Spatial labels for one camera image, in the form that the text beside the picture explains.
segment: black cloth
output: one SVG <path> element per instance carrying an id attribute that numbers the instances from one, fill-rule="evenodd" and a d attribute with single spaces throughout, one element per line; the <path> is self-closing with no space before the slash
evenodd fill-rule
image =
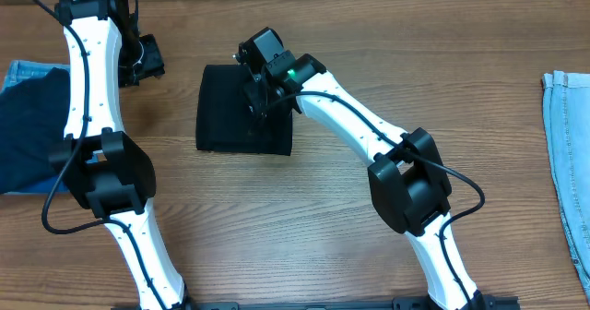
<path id="1" fill-rule="evenodd" d="M 0 194 L 55 175 L 48 153 L 64 138 L 69 103 L 70 75 L 56 68 L 0 94 Z"/>
<path id="2" fill-rule="evenodd" d="M 290 155 L 292 115 L 261 126 L 242 94 L 251 83 L 246 66 L 206 66 L 196 113 L 196 148 L 219 152 Z"/>

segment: white arm segment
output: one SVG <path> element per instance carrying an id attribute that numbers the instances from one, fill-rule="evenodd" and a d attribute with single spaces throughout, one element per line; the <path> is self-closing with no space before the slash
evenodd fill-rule
<path id="1" fill-rule="evenodd" d="M 400 135 L 406 130 L 386 123 L 382 118 L 369 111 L 360 102 L 345 92 L 330 72 L 317 74 L 303 83 L 302 91 L 319 91 L 337 95 L 361 112 L 372 124 L 385 133 L 395 143 L 401 142 Z M 331 101 L 329 98 L 320 96 L 299 96 L 297 103 L 301 111 L 309 118 L 325 125 L 340 137 L 352 150 L 357 153 L 360 159 L 369 166 L 374 163 L 373 157 L 377 153 L 385 154 L 393 147 L 385 141 L 380 140 L 371 129 L 365 125 L 357 115 L 347 107 Z M 450 219 L 451 215 L 439 217 L 431 222 L 424 235 L 416 237 L 409 232 L 406 236 L 409 239 L 422 270 L 428 282 L 428 294 L 431 299 L 442 309 L 460 309 L 466 304 L 465 296 L 462 294 L 459 285 L 454 281 L 451 270 L 448 268 L 441 245 L 438 232 L 444 221 Z M 454 270 L 464 283 L 470 296 L 476 291 L 476 284 L 467 276 L 465 267 L 454 243 L 451 227 L 444 231 L 447 240 L 446 249 L 453 264 Z"/>
<path id="2" fill-rule="evenodd" d="M 162 301 L 170 309 L 173 304 L 183 302 L 184 282 L 168 257 L 154 213 L 154 199 L 151 198 L 147 201 L 143 214 L 137 215 L 133 211 L 127 211 L 113 214 L 110 218 L 130 226 L 131 233 L 136 239 L 139 252 L 146 264 L 147 274 L 153 280 Z M 129 237 L 117 225 L 107 223 L 105 226 L 111 231 L 112 236 L 114 236 L 114 239 L 121 247 L 121 251 L 123 251 L 127 266 L 136 281 L 141 309 L 159 310 L 159 303 L 144 280 L 144 275 L 137 262 L 136 252 L 129 241 Z"/>
<path id="3" fill-rule="evenodd" d="M 86 136 L 100 135 L 102 128 L 109 127 L 113 132 L 124 131 L 119 110 L 119 52 L 121 33 L 110 18 L 97 17 L 74 19 L 72 29 L 84 43 L 88 53 L 90 79 L 90 106 Z M 84 64 L 76 40 L 64 28 L 67 49 L 70 53 L 70 110 L 64 137 L 72 134 L 74 138 L 82 131 L 84 114 Z"/>

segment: light blue denim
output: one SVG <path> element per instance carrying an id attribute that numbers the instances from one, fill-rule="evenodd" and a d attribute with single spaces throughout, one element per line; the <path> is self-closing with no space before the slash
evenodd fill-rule
<path id="1" fill-rule="evenodd" d="M 37 62 L 31 61 L 22 61 L 22 60 L 15 60 L 10 63 L 8 67 L 8 72 L 6 72 L 6 77 L 4 79 L 4 85 L 0 89 L 0 94 L 4 93 L 11 89 L 11 87 L 17 85 L 21 81 L 29 78 L 42 78 L 45 77 L 53 68 L 60 68 L 69 71 L 70 66 L 66 65 L 50 65 L 50 64 L 41 64 Z M 45 181 L 41 181 L 35 185 L 27 186 L 24 189 L 18 190 L 16 193 L 22 194 L 45 194 L 48 193 L 53 184 L 55 183 L 55 179 L 57 177 L 52 177 Z M 61 184 L 58 188 L 58 191 L 63 192 L 67 191 L 67 188 Z"/>
<path id="2" fill-rule="evenodd" d="M 590 75 L 543 77 L 551 175 L 572 262 L 590 303 Z"/>

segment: wood grain tabletop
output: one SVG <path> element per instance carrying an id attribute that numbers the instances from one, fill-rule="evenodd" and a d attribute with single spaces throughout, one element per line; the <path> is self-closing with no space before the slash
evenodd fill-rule
<path id="1" fill-rule="evenodd" d="M 388 300 L 426 294 L 411 246 L 379 218 L 366 170 L 334 135 L 294 118 L 290 157 L 195 149 L 205 65 L 231 64 L 265 26 L 328 66 L 394 125 L 423 127 L 486 206 L 453 226 L 484 293 L 524 309 L 587 309 L 561 228 L 541 118 L 543 73 L 590 72 L 590 0 L 270 0 L 141 4 L 166 75 L 121 90 L 129 136 L 158 177 L 158 224 L 199 302 Z M 36 6 L 0 7 L 11 60 L 67 63 L 62 28 Z M 478 198 L 451 180 L 453 212 Z M 0 197 L 0 309 L 109 309 L 137 302 L 104 228 L 52 235 L 44 197 Z M 50 221 L 93 219 L 70 196 Z"/>

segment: folded clothing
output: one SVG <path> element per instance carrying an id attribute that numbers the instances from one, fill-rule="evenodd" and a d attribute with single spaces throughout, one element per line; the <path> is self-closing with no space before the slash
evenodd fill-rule
<path id="1" fill-rule="evenodd" d="M 69 79 L 54 65 L 15 61 L 9 68 L 0 91 L 0 194 L 31 185 L 33 192 L 47 192 L 53 185 L 47 157 L 64 136 Z M 46 185 L 34 186 L 42 181 Z"/>
<path id="2" fill-rule="evenodd" d="M 572 262 L 590 303 L 590 75 L 543 77 L 551 175 Z"/>
<path id="3" fill-rule="evenodd" d="M 256 119 L 242 93 L 244 85 L 252 85 L 247 66 L 205 67 L 196 113 L 196 148 L 290 155 L 292 115 L 269 117 L 262 126 L 254 126 Z"/>

